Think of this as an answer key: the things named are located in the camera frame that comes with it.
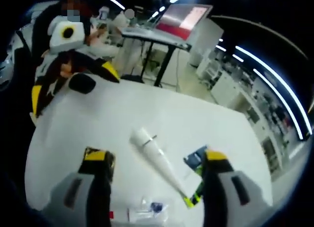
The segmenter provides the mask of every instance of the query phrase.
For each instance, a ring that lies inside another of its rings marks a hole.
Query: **computer monitor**
[[[187,40],[193,28],[211,10],[211,5],[172,4],[157,23],[156,29]]]

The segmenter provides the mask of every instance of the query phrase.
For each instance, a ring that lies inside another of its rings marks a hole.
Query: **small blue object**
[[[160,202],[152,202],[151,209],[155,213],[159,213],[160,211],[162,211],[162,203],[160,203]]]

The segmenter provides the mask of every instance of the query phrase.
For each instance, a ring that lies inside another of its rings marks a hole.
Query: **desk leg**
[[[144,65],[143,65],[142,73],[141,73],[141,79],[143,78],[144,71],[145,71],[146,66],[147,66],[147,63],[148,63],[148,58],[149,58],[149,56],[151,55],[152,48],[153,48],[153,44],[154,44],[154,43],[152,42],[151,45],[149,46],[148,52],[147,52],[147,54],[146,54],[146,59],[145,59]]]
[[[172,54],[173,54],[175,49],[176,49],[175,46],[168,46],[168,52],[167,52],[167,54],[166,54],[166,56],[165,56],[165,58],[164,58],[164,60],[163,60],[163,62],[161,64],[161,68],[160,68],[160,70],[158,72],[158,75],[157,75],[157,78],[156,78],[154,86],[159,87],[161,79],[162,79],[162,76],[163,76],[163,74],[166,71],[166,68],[167,68],[167,66],[168,66],[168,64],[170,62],[171,56],[172,56]]]

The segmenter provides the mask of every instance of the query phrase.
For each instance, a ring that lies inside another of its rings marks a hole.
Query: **white table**
[[[87,146],[110,150],[117,161],[111,207],[138,205],[143,196],[172,203],[173,218],[186,227],[200,227],[203,203],[188,210],[180,196],[142,159],[130,144],[132,130],[142,126],[156,134],[159,144],[192,193],[199,177],[183,157],[205,144],[224,152],[235,170],[242,171],[272,204],[271,180],[262,148],[246,118],[237,112],[166,89],[135,82],[107,82],[83,95],[62,89],[37,121],[26,162],[26,198],[38,210],[49,202],[52,188],[80,167]],[[232,208],[232,215],[258,213]]]

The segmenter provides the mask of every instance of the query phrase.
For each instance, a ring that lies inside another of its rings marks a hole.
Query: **white tabletop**
[[[130,143],[132,130],[145,127],[158,142],[187,191],[199,177],[183,157],[209,144],[224,152],[235,170],[242,171],[272,204],[271,180],[262,148],[245,116],[200,99],[129,81],[120,84],[92,76],[97,85],[87,94],[62,89],[37,120],[26,162],[26,198],[41,210],[52,188],[71,172],[77,172],[87,146],[116,155],[111,206],[138,205],[143,196],[166,200],[186,227],[200,227],[203,203],[188,210],[168,185]],[[241,208],[229,210],[239,212]]]

